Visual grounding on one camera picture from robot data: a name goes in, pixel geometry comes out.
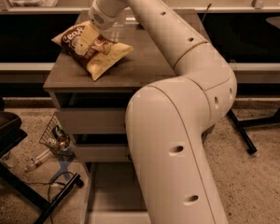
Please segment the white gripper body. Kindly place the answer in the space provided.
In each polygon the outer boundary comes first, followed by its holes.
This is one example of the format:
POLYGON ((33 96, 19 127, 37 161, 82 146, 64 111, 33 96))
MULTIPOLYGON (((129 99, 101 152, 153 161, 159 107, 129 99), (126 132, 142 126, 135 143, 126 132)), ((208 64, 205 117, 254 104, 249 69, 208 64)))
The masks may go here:
POLYGON ((111 28, 117 16, 117 7, 109 0, 94 0, 89 10, 90 21, 101 30, 111 28))

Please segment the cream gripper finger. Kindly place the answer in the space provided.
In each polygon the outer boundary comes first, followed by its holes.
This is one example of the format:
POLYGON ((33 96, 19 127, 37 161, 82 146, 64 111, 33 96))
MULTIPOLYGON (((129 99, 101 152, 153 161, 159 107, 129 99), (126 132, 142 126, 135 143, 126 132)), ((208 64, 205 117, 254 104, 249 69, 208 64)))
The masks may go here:
POLYGON ((100 35, 94 40, 91 47, 97 50, 98 52, 101 52, 104 55, 106 55, 111 50, 112 45, 113 43, 111 41, 100 35))
POLYGON ((75 47, 75 53, 80 56, 84 56, 86 54, 92 55, 95 50, 91 47, 94 40, 99 36, 99 32, 95 26, 92 24, 87 24, 77 41, 77 45, 75 47))

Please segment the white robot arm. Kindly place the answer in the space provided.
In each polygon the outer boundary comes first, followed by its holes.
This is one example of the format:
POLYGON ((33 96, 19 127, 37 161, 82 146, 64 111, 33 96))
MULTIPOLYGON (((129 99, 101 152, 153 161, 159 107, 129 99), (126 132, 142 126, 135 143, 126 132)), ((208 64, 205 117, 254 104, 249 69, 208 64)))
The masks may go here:
POLYGON ((175 72, 138 90, 125 115, 151 224, 229 224, 203 133, 231 109, 235 74, 213 45, 162 0, 94 0, 90 21, 109 29, 126 7, 175 72))

